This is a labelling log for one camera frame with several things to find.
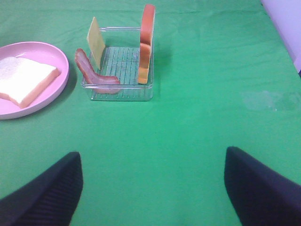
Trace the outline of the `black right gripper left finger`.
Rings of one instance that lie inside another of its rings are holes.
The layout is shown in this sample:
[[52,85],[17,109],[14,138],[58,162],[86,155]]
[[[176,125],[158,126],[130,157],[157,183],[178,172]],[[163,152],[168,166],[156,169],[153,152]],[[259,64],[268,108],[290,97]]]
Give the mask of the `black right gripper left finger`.
[[68,226],[83,189],[79,152],[70,152],[0,201],[2,226]]

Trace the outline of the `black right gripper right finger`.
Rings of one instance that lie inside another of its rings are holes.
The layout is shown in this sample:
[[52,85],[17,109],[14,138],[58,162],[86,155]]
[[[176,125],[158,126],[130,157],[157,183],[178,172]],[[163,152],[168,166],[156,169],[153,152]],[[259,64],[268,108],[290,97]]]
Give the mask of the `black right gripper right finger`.
[[238,147],[227,148],[224,184],[242,225],[301,224],[301,186]]

